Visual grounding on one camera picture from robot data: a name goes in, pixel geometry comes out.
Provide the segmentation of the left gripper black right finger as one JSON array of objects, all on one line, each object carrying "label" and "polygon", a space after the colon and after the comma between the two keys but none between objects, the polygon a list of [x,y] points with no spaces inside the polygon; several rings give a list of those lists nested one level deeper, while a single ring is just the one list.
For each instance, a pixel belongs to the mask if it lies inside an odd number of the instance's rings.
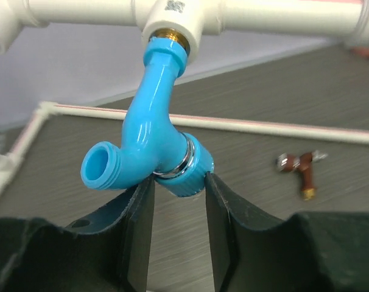
[{"label": "left gripper black right finger", "polygon": [[369,291],[369,212],[280,220],[207,174],[216,291]]}]

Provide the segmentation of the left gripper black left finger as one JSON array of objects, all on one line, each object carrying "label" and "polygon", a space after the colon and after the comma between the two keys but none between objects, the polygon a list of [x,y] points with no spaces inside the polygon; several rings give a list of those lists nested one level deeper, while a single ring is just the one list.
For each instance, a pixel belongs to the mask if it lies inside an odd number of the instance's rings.
[{"label": "left gripper black left finger", "polygon": [[65,227],[0,218],[0,291],[145,291],[155,182]]}]

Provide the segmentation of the blue plastic faucet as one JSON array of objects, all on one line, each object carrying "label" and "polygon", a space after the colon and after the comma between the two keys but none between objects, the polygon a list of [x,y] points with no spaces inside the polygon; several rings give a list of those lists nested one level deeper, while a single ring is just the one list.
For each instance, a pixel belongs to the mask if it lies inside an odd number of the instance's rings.
[{"label": "blue plastic faucet", "polygon": [[178,197],[193,196],[213,172],[209,151],[192,135],[178,131],[169,118],[174,82],[187,64],[176,41],[153,37],[144,54],[145,73],[122,124],[121,146],[102,141],[85,155],[80,175],[88,188],[119,190],[150,175]]}]

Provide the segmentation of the white PVC pipe frame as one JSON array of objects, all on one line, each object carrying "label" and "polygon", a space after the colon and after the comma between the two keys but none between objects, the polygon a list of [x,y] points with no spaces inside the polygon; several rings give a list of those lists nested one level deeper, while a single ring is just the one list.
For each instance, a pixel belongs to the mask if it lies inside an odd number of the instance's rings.
[{"label": "white PVC pipe frame", "polygon": [[369,46],[369,1],[0,1],[0,54],[23,28],[50,23],[136,26],[146,49],[153,37],[174,40],[187,64],[203,35],[224,30],[328,35]]}]

